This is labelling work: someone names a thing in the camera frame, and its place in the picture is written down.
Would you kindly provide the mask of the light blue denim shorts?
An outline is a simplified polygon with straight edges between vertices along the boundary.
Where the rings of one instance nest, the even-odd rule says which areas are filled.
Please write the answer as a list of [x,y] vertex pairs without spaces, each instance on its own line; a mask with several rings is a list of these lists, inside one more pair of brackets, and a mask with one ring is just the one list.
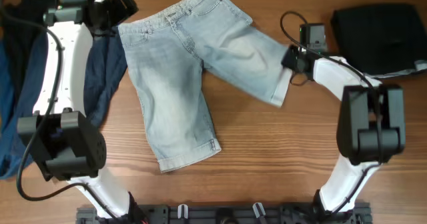
[[162,172],[221,151],[201,90],[204,71],[276,107],[284,102],[290,50],[230,0],[182,0],[118,31]]

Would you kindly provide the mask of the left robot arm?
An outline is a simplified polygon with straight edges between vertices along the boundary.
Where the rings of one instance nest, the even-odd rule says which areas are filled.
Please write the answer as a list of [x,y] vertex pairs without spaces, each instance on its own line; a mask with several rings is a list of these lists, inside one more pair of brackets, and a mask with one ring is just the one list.
[[106,167],[107,148],[86,117],[85,71],[93,40],[137,11],[134,0],[56,0],[43,16],[48,53],[43,84],[31,116],[17,132],[44,180],[77,188],[93,204],[99,223],[147,223],[132,194]]

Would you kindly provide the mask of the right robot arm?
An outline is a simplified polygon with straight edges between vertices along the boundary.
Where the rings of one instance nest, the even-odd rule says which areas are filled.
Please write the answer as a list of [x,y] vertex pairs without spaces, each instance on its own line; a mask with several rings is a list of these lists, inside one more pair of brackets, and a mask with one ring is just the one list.
[[311,208],[318,223],[344,222],[369,178],[406,145],[403,90],[383,85],[342,57],[327,56],[290,39],[287,66],[327,88],[341,102],[336,131],[340,155]]

